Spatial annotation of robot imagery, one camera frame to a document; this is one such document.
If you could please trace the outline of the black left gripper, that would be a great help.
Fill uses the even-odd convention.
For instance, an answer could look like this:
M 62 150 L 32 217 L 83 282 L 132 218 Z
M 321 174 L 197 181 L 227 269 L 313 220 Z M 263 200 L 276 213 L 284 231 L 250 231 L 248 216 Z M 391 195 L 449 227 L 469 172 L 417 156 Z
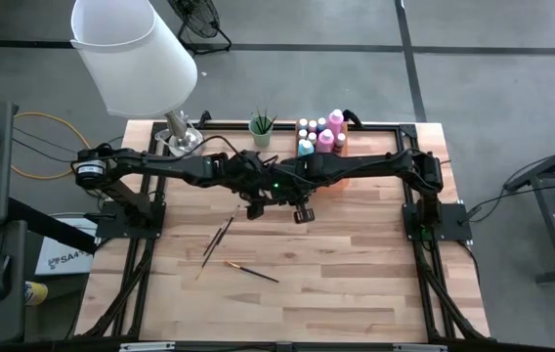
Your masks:
M 266 194 L 266 168 L 258 152 L 242 151 L 231 158 L 231 191 L 247 202 L 246 217 L 255 220 L 264 215 L 269 202 Z

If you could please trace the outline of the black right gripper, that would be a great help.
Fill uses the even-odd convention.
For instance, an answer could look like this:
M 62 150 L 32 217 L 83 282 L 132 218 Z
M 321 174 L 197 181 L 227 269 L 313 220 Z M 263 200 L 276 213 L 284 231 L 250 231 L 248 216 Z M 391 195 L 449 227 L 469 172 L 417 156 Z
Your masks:
M 306 176 L 305 160 L 283 160 L 270 164 L 270 194 L 272 204 L 290 205 L 295 208 L 294 222 L 303 224 L 316 219 L 314 210 L 307 207 L 316 183 Z

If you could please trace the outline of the large pink paint bottle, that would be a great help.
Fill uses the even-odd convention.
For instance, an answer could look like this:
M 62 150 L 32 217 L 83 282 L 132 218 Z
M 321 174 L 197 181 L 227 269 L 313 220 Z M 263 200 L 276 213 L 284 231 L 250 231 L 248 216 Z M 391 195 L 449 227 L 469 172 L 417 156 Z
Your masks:
M 342 132 L 343 122 L 343 112 L 341 110 L 333 110 L 326 119 L 326 128 L 332 132 L 334 137 L 337 137 Z
M 317 153 L 331 153 L 334 146 L 334 135 L 330 129 L 323 129 L 317 135 L 315 151 Z

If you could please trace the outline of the wide paintbrush orange bristles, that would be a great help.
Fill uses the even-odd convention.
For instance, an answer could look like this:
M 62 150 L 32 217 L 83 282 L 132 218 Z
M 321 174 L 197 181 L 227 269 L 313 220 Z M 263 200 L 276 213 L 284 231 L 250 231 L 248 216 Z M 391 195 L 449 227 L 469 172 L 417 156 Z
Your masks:
M 235 264 L 234 262 L 231 262 L 231 261 L 224 261 L 224 263 L 225 263 L 226 265 L 232 267 L 232 268 L 235 268 L 235 269 L 237 269 L 237 270 L 239 270 L 239 271 L 241 271 L 241 272 L 247 273 L 247 274 L 249 274 L 249 275 L 252 275 L 252 276 L 261 278 L 261 279 L 263 279 L 263 280 L 266 280 L 266 281 L 269 281 L 269 282 L 272 282 L 272 283 L 276 283 L 276 284 L 279 283 L 279 280 L 277 280 L 277 279 L 274 279 L 274 278 L 272 278 L 272 277 L 269 277 L 269 276 L 267 276 L 267 275 L 264 275 L 264 274 L 262 274 L 262 273 L 259 273 L 259 272 L 257 272 L 257 271 L 254 271 L 254 270 L 252 270 L 252 269 L 249 269 L 249 268 L 240 266 L 240 265 L 238 265 L 238 264 Z

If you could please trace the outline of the green plastic cup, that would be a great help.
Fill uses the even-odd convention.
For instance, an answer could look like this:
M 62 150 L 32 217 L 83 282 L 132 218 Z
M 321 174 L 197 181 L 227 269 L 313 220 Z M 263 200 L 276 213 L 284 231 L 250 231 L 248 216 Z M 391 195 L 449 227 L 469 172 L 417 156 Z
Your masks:
M 257 147 L 265 148 L 265 147 L 267 147 L 267 146 L 270 144 L 270 141 L 271 141 L 271 138 L 272 138 L 272 133 L 273 133 L 273 128 L 272 128 L 272 130 L 271 130 L 269 133 L 267 133 L 267 134 L 262 134 L 262 135 L 257 134 L 257 133 L 256 133 L 256 132 L 257 132 L 256 126 L 255 126 L 255 123 L 254 123 L 254 120 L 255 120 L 256 118 L 258 118 L 258 116 L 253 116 L 253 117 L 249 120 L 249 123 L 248 123 L 248 130 L 249 130 L 249 132 L 250 132 L 251 135 L 252 135 L 254 144 L 255 144 Z

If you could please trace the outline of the black floor fan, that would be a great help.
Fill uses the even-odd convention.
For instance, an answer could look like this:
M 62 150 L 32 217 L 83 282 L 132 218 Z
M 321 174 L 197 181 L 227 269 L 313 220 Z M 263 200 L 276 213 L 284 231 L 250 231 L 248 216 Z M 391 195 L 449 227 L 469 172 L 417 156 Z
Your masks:
M 181 20 L 177 31 L 177 39 L 182 46 L 195 55 L 208 55 L 219 52 L 229 52 L 233 42 L 222 30 L 220 17 L 212 0 L 166 0 L 168 5 Z M 184 33 L 191 31 L 204 39 L 221 35 L 227 43 L 215 47 L 212 44 L 195 44 L 190 38 L 185 40 Z

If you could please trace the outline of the table lamp white shade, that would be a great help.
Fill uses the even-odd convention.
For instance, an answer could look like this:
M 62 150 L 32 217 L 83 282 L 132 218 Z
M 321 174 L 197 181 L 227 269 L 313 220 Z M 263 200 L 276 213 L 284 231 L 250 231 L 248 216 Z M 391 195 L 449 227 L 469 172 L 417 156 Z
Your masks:
M 202 134 L 180 110 L 196 85 L 195 62 L 149 0 L 76 0 L 70 25 L 108 114 L 164 117 L 156 139 L 172 155 L 203 153 Z

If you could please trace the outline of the white cardboard box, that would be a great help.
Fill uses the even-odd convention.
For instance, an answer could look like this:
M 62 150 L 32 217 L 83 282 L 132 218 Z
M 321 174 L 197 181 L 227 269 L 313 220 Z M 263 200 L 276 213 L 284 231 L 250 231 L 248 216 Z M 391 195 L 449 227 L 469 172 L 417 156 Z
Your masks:
M 95 237 L 97 225 L 84 218 L 59 218 L 61 222 Z M 55 276 L 88 274 L 91 271 L 93 255 L 44 238 L 39 252 L 35 275 Z

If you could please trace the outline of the black metal beam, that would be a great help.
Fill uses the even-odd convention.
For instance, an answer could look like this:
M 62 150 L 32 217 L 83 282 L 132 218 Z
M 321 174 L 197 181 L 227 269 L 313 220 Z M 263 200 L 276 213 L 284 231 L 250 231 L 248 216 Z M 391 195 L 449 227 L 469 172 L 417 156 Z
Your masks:
M 59 243 L 88 254 L 97 250 L 92 236 L 42 213 L 14 198 L 8 198 L 8 221 L 24 221 L 30 232 L 50 238 Z

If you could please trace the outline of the yellow canister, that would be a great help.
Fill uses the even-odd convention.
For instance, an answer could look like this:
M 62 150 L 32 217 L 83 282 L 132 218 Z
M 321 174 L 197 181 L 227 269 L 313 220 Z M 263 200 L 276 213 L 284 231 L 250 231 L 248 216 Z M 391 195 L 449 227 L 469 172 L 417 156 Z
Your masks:
M 37 306 L 44 302 L 48 296 L 48 287 L 44 284 L 25 281 L 24 303 L 26 306 Z

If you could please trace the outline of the silver frame bracket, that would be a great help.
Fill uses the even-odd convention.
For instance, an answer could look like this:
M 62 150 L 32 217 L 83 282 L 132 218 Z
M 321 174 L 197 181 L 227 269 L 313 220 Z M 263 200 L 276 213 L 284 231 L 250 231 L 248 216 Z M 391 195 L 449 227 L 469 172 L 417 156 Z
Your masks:
M 174 341 L 149 341 L 123 343 L 118 352 L 171 352 L 176 349 Z
M 417 343 L 395 343 L 393 352 L 448 352 L 444 345 L 417 344 Z

